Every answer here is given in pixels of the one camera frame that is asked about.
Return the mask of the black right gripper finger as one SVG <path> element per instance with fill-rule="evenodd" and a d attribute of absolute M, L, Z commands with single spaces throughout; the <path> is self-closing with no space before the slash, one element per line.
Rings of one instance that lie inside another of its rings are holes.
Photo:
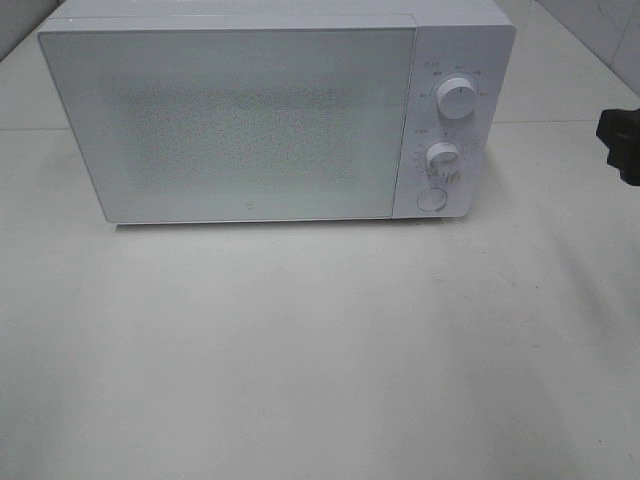
<path fill-rule="evenodd" d="M 596 129 L 596 136 L 609 150 L 638 148 L 639 110 L 603 110 Z"/>
<path fill-rule="evenodd" d="M 607 156 L 607 164 L 618 170 L 620 179 L 626 184 L 640 185 L 640 153 L 638 148 L 611 148 Z"/>

